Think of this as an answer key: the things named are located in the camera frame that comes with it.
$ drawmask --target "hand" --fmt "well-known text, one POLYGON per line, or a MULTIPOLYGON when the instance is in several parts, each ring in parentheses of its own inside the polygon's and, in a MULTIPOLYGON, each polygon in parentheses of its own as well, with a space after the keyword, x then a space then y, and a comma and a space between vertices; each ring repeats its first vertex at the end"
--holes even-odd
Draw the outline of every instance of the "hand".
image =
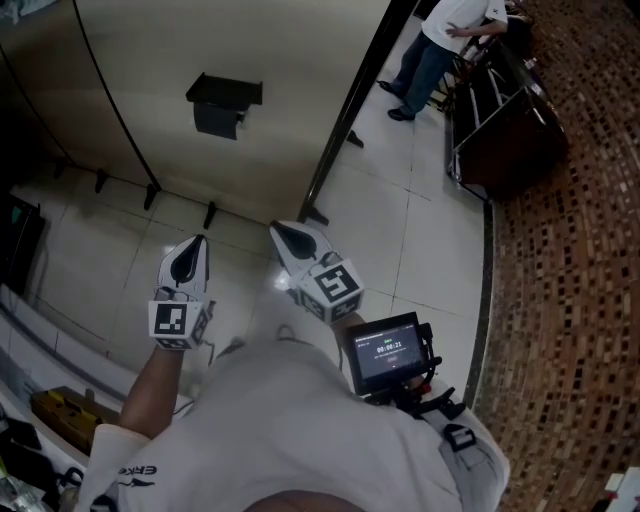
POLYGON ((452 28, 448 28, 445 30, 447 35, 451 37, 467 37, 469 35, 469 29, 457 27, 453 23, 449 23, 452 28))

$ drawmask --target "wall panel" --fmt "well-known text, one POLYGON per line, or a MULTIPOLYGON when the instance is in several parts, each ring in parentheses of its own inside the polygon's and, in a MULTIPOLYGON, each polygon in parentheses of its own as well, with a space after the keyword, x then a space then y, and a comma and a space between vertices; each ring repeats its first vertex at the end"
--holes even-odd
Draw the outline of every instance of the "wall panel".
POLYGON ((388 0, 78 0, 100 69, 166 190, 295 217, 388 0), (200 73, 264 82, 238 140, 196 131, 200 73))

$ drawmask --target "black door frame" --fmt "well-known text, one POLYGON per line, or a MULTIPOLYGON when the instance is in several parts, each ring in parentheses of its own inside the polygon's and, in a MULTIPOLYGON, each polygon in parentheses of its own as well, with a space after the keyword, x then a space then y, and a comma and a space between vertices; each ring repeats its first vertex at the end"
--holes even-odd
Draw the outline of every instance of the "black door frame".
POLYGON ((300 222, 304 222, 309 217, 342 144, 417 3, 418 0, 391 0, 389 3, 322 152, 298 214, 300 222))

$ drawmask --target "beige wall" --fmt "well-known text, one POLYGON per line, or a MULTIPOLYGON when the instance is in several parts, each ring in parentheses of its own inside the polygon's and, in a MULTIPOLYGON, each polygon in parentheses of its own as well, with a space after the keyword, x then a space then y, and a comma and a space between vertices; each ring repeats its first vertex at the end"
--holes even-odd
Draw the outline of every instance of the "beige wall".
POLYGON ((162 187, 269 222, 298 213, 388 0, 78 0, 114 100, 162 187), (238 140, 196 131, 200 73, 264 82, 238 140))
MULTIPOLYGON (((149 183, 105 95, 71 0, 60 0, 15 26, 5 21, 0 43, 38 114, 77 164, 149 183)), ((6 70, 3 74, 9 78, 6 70)), ((14 94, 14 103, 20 101, 14 94)))

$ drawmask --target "black wall bracket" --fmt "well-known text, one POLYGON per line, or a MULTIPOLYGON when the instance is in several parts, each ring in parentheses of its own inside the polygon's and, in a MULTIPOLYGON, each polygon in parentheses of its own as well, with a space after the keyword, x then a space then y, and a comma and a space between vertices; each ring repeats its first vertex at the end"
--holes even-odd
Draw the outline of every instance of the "black wall bracket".
POLYGON ((209 226, 211 226, 211 221, 213 220, 213 216, 217 211, 218 207, 216 206, 216 203, 210 201, 209 206, 207 206, 207 216, 204 218, 204 229, 209 229, 209 226))
POLYGON ((104 172, 102 169, 98 169, 97 170, 97 177, 96 177, 96 187, 95 187, 95 191, 96 194, 99 194, 100 191, 102 190, 102 187, 104 186, 105 181, 107 181, 107 178, 109 177, 109 175, 104 172))
POLYGON ((147 195, 144 198, 144 209, 146 211, 149 211, 149 208, 151 208, 151 203, 153 203, 153 200, 156 198, 157 193, 158 189, 154 187, 152 183, 149 183, 147 185, 147 195))
POLYGON ((187 91, 201 133, 237 140, 236 125, 251 104, 262 105, 262 82, 252 84, 202 73, 187 91))

